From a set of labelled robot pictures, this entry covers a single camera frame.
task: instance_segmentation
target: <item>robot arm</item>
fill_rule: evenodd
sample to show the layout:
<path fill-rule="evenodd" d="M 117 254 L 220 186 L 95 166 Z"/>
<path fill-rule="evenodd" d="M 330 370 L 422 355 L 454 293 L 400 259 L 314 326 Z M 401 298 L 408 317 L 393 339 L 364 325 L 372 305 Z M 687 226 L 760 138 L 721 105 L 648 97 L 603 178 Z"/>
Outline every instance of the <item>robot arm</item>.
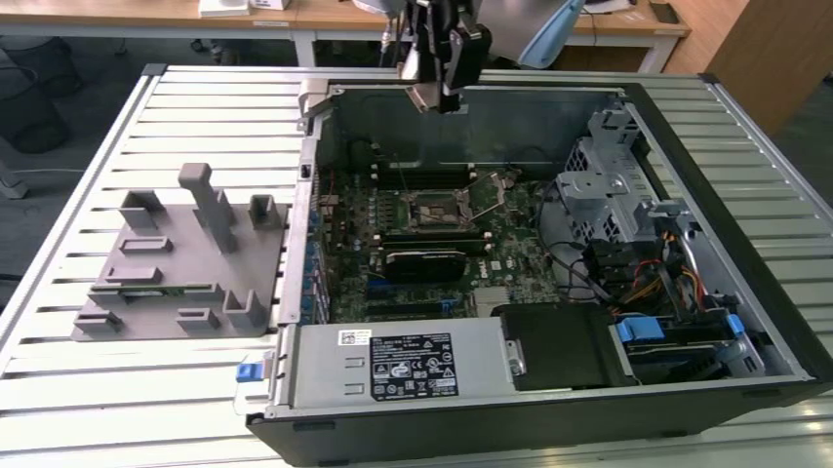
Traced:
<path fill-rule="evenodd" d="M 417 108 L 440 113 L 460 109 L 460 91 L 478 82 L 489 53 L 547 68 L 564 48 L 585 6 L 585 0 L 353 2 L 389 16 L 405 6 L 414 47 L 402 78 L 417 81 L 408 90 Z"/>
<path fill-rule="evenodd" d="M 481 79 L 493 35 L 474 21 L 472 0 L 409 0 L 405 14 L 414 46 L 404 76 L 417 80 L 408 93 L 421 111 L 453 112 L 458 91 Z"/>

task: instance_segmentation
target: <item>slotted metal surface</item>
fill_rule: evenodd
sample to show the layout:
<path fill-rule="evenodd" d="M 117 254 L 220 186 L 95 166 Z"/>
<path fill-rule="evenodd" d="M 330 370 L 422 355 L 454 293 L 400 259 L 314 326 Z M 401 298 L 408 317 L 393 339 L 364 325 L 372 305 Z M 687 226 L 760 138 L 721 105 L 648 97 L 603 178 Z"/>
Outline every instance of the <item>slotted metal surface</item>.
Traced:
<path fill-rule="evenodd" d="M 187 203 L 178 167 L 208 162 L 233 203 L 270 193 L 292 203 L 306 77 L 385 78 L 377 70 L 173 66 L 143 77 L 0 318 L 0 466 L 285 466 L 236 414 L 236 364 L 261 338 L 82 343 L 73 320 L 123 220 L 131 188 Z M 693 77 L 495 72 L 489 80 L 639 79 L 741 222 L 828 349 L 833 349 L 832 224 L 818 196 L 727 96 Z M 668 171 L 651 156 L 669 193 Z M 276 298 L 281 297 L 282 281 Z M 396 466 L 831 466 L 833 395 L 757 411 L 664 441 L 525 450 Z"/>

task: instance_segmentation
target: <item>black mesh bin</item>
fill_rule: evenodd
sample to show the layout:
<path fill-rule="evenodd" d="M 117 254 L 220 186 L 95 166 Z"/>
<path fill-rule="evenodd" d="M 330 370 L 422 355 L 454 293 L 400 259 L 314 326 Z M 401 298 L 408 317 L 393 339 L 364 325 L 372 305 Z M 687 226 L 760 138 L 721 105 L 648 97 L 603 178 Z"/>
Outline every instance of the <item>black mesh bin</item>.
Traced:
<path fill-rule="evenodd" d="M 61 37 L 3 36 L 0 49 L 15 65 L 38 72 L 41 87 L 51 98 L 79 90 L 82 81 L 70 58 L 70 45 Z"/>
<path fill-rule="evenodd" d="M 22 153 L 43 153 L 70 137 L 55 105 L 29 68 L 0 67 L 0 137 Z"/>

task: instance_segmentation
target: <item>power supply label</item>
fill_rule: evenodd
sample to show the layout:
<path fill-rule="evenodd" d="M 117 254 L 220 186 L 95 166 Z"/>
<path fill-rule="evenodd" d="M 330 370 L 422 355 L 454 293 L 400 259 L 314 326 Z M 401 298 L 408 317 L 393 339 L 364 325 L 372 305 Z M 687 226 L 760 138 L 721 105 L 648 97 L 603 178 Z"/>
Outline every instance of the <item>power supply label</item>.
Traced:
<path fill-rule="evenodd" d="M 378 402 L 460 395 L 450 333 L 374 336 L 370 363 Z"/>

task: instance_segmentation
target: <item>desk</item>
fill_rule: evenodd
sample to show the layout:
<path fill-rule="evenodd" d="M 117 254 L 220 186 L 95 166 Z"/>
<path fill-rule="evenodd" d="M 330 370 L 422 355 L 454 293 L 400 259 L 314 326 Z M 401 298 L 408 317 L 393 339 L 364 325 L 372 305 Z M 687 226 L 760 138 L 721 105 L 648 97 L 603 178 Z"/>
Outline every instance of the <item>desk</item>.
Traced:
<path fill-rule="evenodd" d="M 294 0 L 289 10 L 253 10 L 248 17 L 202 19 L 198 0 L 6 0 L 0 34 L 86 37 L 289 39 L 298 64 L 316 66 L 318 40 L 378 41 L 386 19 L 338 0 Z M 573 46 L 651 49 L 641 72 L 659 73 L 691 29 L 657 22 L 649 3 L 615 15 L 580 18 L 568 40 Z"/>

